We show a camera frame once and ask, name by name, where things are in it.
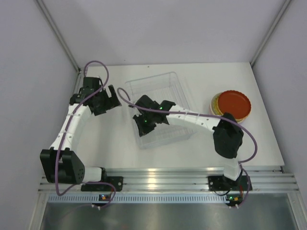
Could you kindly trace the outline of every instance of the cable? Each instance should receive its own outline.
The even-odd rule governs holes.
[[[109,201],[108,201],[104,206],[100,206],[98,209],[100,210],[101,208],[106,208],[106,207],[108,207],[108,206],[111,204],[111,202],[113,201],[113,199],[114,199],[114,197],[115,197],[115,194],[116,194],[116,189],[115,189],[114,185],[112,185],[112,184],[110,184],[110,183],[105,183],[105,182],[87,182],[86,184],[104,184],[104,185],[110,186],[110,187],[112,188],[112,191],[114,191],[113,195],[112,195],[112,193],[111,193],[110,196],[111,196],[111,195],[112,195],[112,196],[110,197]],[[82,205],[79,205],[79,206],[73,208],[72,210],[68,211],[67,213],[65,213],[61,218],[59,218],[59,219],[56,220],[56,221],[51,221],[49,215],[47,216],[47,219],[48,219],[50,225],[56,225],[58,222],[60,222],[61,220],[63,220],[65,217],[67,217],[70,213],[76,211],[77,209],[79,209],[79,208],[81,208],[81,207],[85,207],[85,206],[93,206],[93,205],[92,205],[92,204],[82,204]]]
[[[60,193],[59,192],[59,155],[60,155],[60,152],[61,152],[61,149],[62,149],[62,146],[63,146],[63,143],[64,143],[64,140],[65,140],[65,137],[66,137],[66,132],[69,128],[69,125],[71,124],[71,121],[72,121],[72,118],[73,118],[73,115],[77,112],[77,110],[82,106],[82,104],[84,102],[86,102],[88,99],[90,99],[91,97],[93,97],[94,95],[96,95],[97,93],[99,93],[101,90],[103,90],[103,88],[106,86],[107,82],[109,81],[109,70],[107,69],[107,67],[105,66],[104,63],[102,63],[101,61],[90,61],[88,62],[85,67],[84,67],[84,77],[85,77],[85,69],[89,66],[89,64],[91,63],[99,63],[101,64],[105,70],[106,70],[106,82],[105,84],[102,84],[101,87],[96,90],[94,93],[88,95],[86,98],[84,98],[77,106],[76,108],[73,110],[72,112],[72,115],[69,117],[68,119],[68,122],[65,126],[65,132],[63,133],[63,136],[62,136],[62,139],[60,141],[60,144],[59,144],[59,148],[58,148],[58,151],[57,151],[57,156],[56,156],[56,164],[55,164],[55,186],[56,186],[56,193],[58,196],[62,196],[64,195],[65,193],[67,193],[68,190],[70,190],[72,187],[75,186],[75,184],[72,184],[71,186],[69,186],[63,193]]]
[[[228,190],[227,192],[223,193],[223,194],[218,194],[215,190],[213,190],[215,194],[217,194],[218,196],[225,196],[228,193],[230,193],[230,190]]]
[[[245,175],[248,179],[248,188],[246,190],[246,194],[245,194],[241,204],[239,204],[238,207],[241,207],[246,202],[246,199],[248,198],[248,194],[249,194],[249,191],[250,191],[250,185],[251,185],[251,181],[250,181],[250,177],[248,175],[248,172],[245,169],[243,169],[242,165],[240,165],[240,167],[241,167],[241,169],[243,170],[243,172],[245,173]]]
[[[243,193],[244,193],[243,186],[240,185],[239,188],[240,188],[240,196],[243,198]]]
[[[127,96],[127,98],[128,98],[129,101],[126,100],[126,99],[120,94],[120,91],[123,91],[123,92],[125,93],[125,95]],[[248,193],[249,193],[249,190],[250,190],[250,184],[251,184],[251,182],[250,182],[250,177],[249,177],[247,171],[242,167],[242,163],[245,163],[245,162],[248,162],[248,161],[252,160],[252,159],[256,156],[257,151],[258,151],[258,145],[257,145],[257,142],[256,142],[254,136],[253,136],[246,128],[244,128],[242,125],[238,124],[238,123],[235,122],[235,121],[232,121],[232,120],[230,120],[230,119],[227,119],[227,118],[222,117],[222,116],[217,116],[217,115],[198,114],[198,113],[190,113],[190,112],[189,112],[189,113],[186,113],[186,112],[163,111],[163,110],[148,109],[148,108],[140,107],[140,106],[138,106],[138,105],[133,104],[133,103],[130,102],[130,97],[129,97],[128,93],[127,93],[123,88],[117,88],[117,93],[118,93],[118,96],[119,96],[124,102],[126,102],[128,105],[130,105],[130,106],[132,106],[132,107],[135,107],[135,108],[137,108],[137,109],[140,109],[140,110],[144,110],[144,111],[148,111],[148,112],[154,112],[154,113],[161,113],[161,114],[183,114],[183,115],[193,115],[193,116],[202,116],[202,117],[218,118],[218,119],[227,121],[227,122],[229,122],[229,123],[231,123],[231,124],[233,124],[233,125],[235,125],[235,126],[241,128],[242,130],[244,130],[244,131],[250,136],[250,138],[251,138],[252,141],[254,142],[254,146],[255,146],[254,153],[253,153],[249,158],[247,158],[246,160],[243,160],[243,161],[239,161],[239,162],[238,162],[239,165],[240,165],[241,170],[246,174],[247,179],[248,179],[248,189],[247,189],[247,191],[246,191],[246,195],[245,195],[243,201],[241,202],[241,204],[240,204],[239,206],[241,206],[241,205],[243,205],[243,203],[245,203],[245,201],[246,201],[246,199],[247,199],[247,197],[248,197]]]

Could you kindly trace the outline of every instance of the white table surface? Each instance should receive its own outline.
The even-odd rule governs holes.
[[[254,74],[249,63],[205,63],[110,66],[109,84],[124,87],[129,80],[174,71],[177,73],[191,110],[208,113],[214,95],[226,90],[244,93],[251,101],[252,110],[243,122],[258,142],[258,154],[245,166],[284,165],[272,126],[264,107]],[[87,76],[101,76],[103,67],[90,67]],[[190,139],[153,149],[139,149],[132,129],[133,120],[128,106],[122,102],[106,114],[90,118],[86,124],[77,154],[86,166],[112,168],[191,168],[222,167],[223,158],[213,145],[212,133],[198,132]],[[238,159],[247,159],[254,145],[247,134],[238,151]]]

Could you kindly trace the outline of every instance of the stack of plates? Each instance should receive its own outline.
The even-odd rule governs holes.
[[[243,93],[229,90],[216,94],[210,104],[210,112],[213,115],[222,116],[230,113],[238,123],[243,122],[251,111],[251,103]]]

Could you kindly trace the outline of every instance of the red plate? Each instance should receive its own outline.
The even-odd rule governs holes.
[[[247,117],[251,110],[251,104],[243,93],[229,90],[221,93],[218,98],[218,107],[222,114],[231,113],[235,119]]]

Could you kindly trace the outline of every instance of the vent grille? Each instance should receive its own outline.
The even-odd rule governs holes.
[[[50,203],[106,203],[99,201],[99,194],[67,194],[57,196],[51,194]],[[112,203],[142,204],[142,203],[226,203],[225,196],[211,194],[116,194]]]

